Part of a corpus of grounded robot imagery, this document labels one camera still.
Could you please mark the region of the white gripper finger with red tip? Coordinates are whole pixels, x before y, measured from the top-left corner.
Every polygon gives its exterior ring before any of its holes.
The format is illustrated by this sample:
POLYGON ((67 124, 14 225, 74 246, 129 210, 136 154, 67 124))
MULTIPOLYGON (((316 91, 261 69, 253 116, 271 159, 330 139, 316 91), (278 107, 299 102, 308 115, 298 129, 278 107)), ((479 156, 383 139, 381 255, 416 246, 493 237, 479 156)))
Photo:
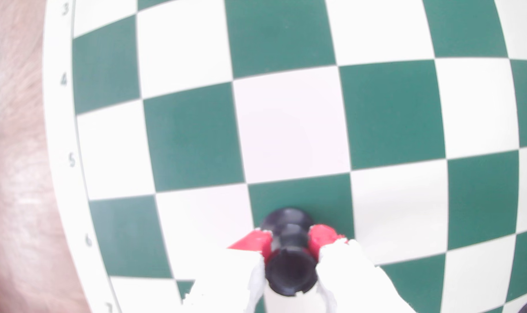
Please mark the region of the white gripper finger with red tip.
POLYGON ((415 312, 355 239, 315 224, 308 245, 317 259, 318 293, 326 312, 415 312))
POLYGON ((183 312, 255 312, 266 286, 270 231, 255 229, 214 254, 183 301, 183 312))

